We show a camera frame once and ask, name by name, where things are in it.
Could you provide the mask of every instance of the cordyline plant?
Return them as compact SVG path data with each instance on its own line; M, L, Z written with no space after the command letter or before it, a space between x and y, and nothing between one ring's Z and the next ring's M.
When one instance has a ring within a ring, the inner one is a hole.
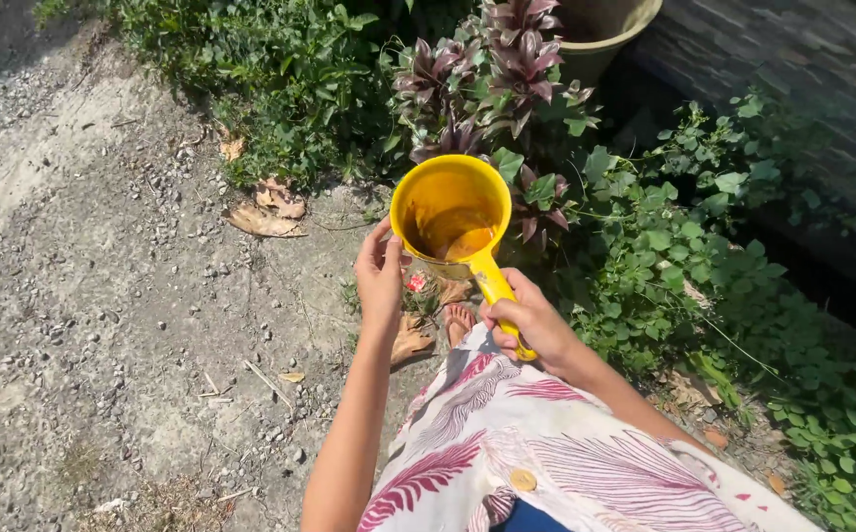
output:
M533 170L536 161L529 158L553 147L537 145L530 126L561 120L570 135L580 136L598 123L585 109L593 90L580 89L577 80L560 83L559 38L543 39L542 30L560 27L550 14L558 4L482 0L481 16L468 17L454 39L441 39L435 48L419 40L403 50L393 83L399 122L412 132L412 161L464 153L498 167L511 187L524 242L540 250L551 233L568 231L576 221L576 203L564 198L563 176ZM554 93L562 95L561 105L554 104ZM538 116L542 109L549 113Z

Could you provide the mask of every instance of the yellow button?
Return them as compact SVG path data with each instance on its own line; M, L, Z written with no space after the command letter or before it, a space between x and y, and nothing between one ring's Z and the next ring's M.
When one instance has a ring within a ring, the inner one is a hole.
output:
M518 491L533 491L537 489L537 477L526 469L514 469L510 472L510 484Z

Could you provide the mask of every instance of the dirt path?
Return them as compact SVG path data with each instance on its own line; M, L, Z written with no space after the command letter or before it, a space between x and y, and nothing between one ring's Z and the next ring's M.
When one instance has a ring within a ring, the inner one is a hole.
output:
M313 200L303 238L222 224L199 117L101 29L38 47L22 15L32 44L0 64L0 530L296 529L356 327L339 283L366 228L338 229L365 199ZM294 409L245 362L306 373L278 381ZM387 432L436 364L393 377Z

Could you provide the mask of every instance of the flower pot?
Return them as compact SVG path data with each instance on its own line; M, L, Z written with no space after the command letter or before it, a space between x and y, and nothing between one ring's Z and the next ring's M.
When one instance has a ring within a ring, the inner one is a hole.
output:
M553 10L562 28L560 55L564 81L592 87L615 54L655 18L662 0L561 0Z

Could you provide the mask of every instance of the foot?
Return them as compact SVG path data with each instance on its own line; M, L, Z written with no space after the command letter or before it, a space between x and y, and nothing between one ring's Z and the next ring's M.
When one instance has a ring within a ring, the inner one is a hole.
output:
M451 347L461 343L471 329L477 325L477 320L468 308L453 303L441 312L444 329L448 333L448 343Z

